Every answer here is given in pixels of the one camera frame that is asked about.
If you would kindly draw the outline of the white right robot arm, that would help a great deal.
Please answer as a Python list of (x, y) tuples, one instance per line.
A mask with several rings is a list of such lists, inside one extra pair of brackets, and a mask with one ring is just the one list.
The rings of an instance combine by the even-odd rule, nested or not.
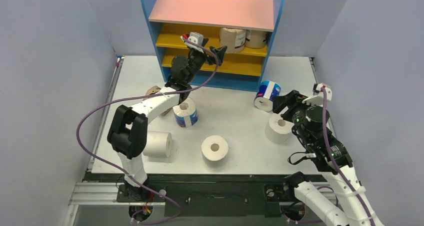
[(293, 123), (291, 132), (304, 148), (304, 157), (298, 162), (309, 159), (314, 163), (329, 183), (339, 206), (329, 201), (302, 172), (285, 178), (283, 195), (296, 203), (304, 203), (327, 226), (383, 225), (365, 195), (366, 189), (357, 177), (346, 147), (327, 126), (330, 119), (327, 110), (329, 89), (314, 90), (311, 97), (293, 90), (274, 97), (273, 101), (273, 113)]

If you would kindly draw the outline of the brown printed paper roll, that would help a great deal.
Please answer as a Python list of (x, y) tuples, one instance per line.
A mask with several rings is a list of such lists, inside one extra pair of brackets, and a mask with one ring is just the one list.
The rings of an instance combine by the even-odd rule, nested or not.
[(153, 115), (163, 117), (176, 105), (175, 102), (178, 100), (175, 100), (173, 94), (167, 95), (168, 92), (174, 92), (174, 90), (169, 87), (153, 86), (146, 92), (147, 95), (158, 95), (157, 97), (143, 99), (143, 106), (149, 108), (149, 118), (153, 118)]

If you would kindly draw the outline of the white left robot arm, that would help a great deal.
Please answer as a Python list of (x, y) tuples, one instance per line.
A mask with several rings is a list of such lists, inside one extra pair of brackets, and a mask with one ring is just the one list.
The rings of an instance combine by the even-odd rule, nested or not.
[(177, 55), (171, 61), (170, 75), (157, 97), (132, 107), (121, 105), (115, 111), (107, 141), (128, 173), (124, 178), (124, 188), (136, 201), (145, 200), (149, 194), (149, 179), (142, 158), (148, 140), (148, 125), (161, 113), (188, 98), (190, 82), (205, 63), (222, 64), (227, 46), (211, 46), (209, 49), (211, 55), (194, 48), (189, 49), (187, 56)]

